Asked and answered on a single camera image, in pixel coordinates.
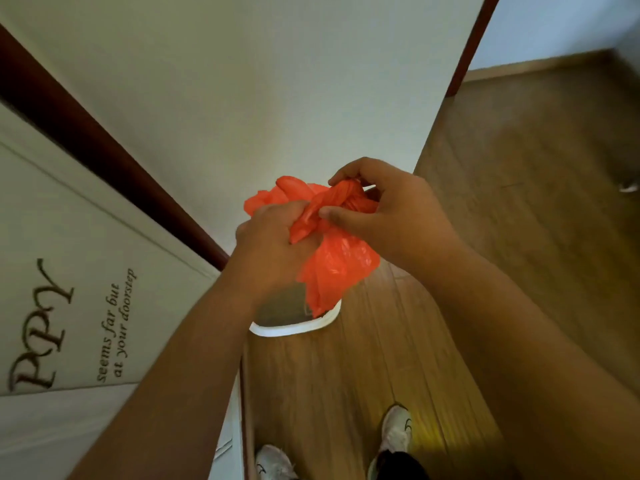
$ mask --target black pants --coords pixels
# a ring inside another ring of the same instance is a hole
[[[409,453],[383,451],[376,461],[377,480],[429,480],[427,472]]]

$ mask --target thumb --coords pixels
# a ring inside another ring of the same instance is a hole
[[[323,207],[318,211],[318,215],[361,239],[364,239],[374,218],[373,214],[354,212],[342,207]]]

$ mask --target plastic bag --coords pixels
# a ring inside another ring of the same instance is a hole
[[[348,288],[380,265],[380,256],[363,240],[318,216],[326,205],[372,214],[378,202],[367,198],[357,180],[343,180],[334,187],[306,184],[295,177],[280,177],[270,191],[261,190],[244,202],[250,216],[263,205],[308,200],[309,204],[290,230],[292,244],[313,232],[322,232],[320,247],[305,263],[298,281],[307,285],[307,304],[318,318],[331,310]]]

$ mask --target white door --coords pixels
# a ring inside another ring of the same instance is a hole
[[[4,106],[0,198],[0,478],[64,478],[219,272]]]

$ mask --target white rim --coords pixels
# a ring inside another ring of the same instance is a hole
[[[285,335],[295,335],[297,333],[318,330],[319,328],[326,327],[336,319],[338,313],[340,313],[341,306],[342,300],[325,313],[324,316],[316,318],[315,320],[281,326],[260,326],[256,323],[251,323],[249,330],[260,337],[284,337]]]

